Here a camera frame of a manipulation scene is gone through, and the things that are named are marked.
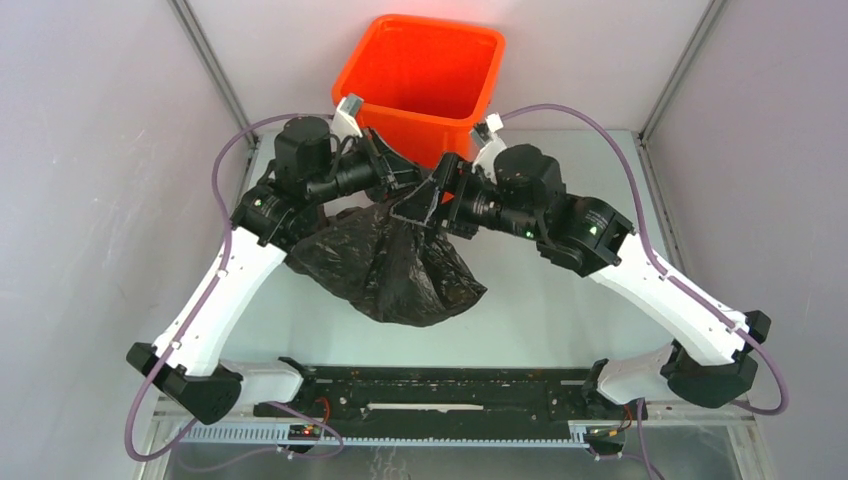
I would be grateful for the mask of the black plastic trash bag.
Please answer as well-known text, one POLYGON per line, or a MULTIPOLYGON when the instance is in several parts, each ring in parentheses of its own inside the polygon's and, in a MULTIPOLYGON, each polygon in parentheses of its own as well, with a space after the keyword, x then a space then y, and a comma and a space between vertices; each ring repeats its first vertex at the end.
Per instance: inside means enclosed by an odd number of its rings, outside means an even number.
POLYGON ((380 323, 424 328, 474 307, 487 287, 446 235, 391 217, 391 205, 330 217, 285 264, 380 323))

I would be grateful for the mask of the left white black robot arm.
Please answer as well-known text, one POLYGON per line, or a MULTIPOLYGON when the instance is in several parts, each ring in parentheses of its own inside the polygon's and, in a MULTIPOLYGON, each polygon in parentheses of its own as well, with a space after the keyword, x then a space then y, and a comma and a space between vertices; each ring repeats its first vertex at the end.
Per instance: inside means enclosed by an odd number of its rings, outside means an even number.
POLYGON ((360 191, 385 200, 422 179, 422 168, 373 128, 341 117, 289 120, 263 176, 234 209, 202 284, 154 342, 130 347, 127 362, 204 425, 236 405, 269 401, 292 416, 308 414, 316 390, 295 366, 224 362, 226 340, 268 276, 323 225, 324 204, 360 191))

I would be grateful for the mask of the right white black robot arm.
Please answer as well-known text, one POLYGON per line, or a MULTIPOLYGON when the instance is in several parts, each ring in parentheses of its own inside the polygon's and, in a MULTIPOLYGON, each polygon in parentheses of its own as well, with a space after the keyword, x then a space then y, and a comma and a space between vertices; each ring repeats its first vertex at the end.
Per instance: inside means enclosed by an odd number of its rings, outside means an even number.
POLYGON ((668 331, 671 343, 656 351, 593 365, 581 392, 593 417, 640 398, 716 409, 754 383, 752 346, 767 337, 770 318, 709 297, 610 204, 569 194, 559 162, 533 145, 488 147, 471 163, 447 153, 391 215, 463 238, 486 228, 531 240, 552 264, 618 293, 668 331))

